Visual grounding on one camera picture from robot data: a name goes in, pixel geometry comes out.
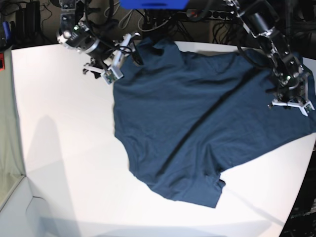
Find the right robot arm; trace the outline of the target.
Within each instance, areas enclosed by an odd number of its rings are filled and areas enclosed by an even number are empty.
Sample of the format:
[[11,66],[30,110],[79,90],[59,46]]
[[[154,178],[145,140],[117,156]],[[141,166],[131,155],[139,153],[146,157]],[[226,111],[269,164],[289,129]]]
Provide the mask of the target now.
[[90,62],[84,64],[83,74],[91,72],[96,79],[103,78],[111,84],[123,78],[121,67],[128,56],[131,56],[137,66],[143,65],[143,60],[136,48],[134,38],[138,32],[128,33],[121,40],[111,40],[94,31],[95,28],[108,32],[118,26],[113,19],[114,1],[110,1],[109,16],[105,23],[95,24],[89,20],[91,13],[98,8],[90,8],[89,0],[60,0],[60,28],[57,41],[64,47],[76,50],[90,57]]

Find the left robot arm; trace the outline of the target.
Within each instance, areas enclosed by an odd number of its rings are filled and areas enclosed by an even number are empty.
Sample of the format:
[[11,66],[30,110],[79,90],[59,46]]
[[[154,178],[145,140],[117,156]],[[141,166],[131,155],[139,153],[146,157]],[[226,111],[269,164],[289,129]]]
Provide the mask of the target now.
[[274,8],[266,0],[227,0],[232,15],[242,22],[243,28],[258,41],[267,56],[277,79],[272,106],[300,109],[304,116],[315,108],[308,98],[308,77],[311,73],[291,52],[286,36],[276,28],[279,20]]

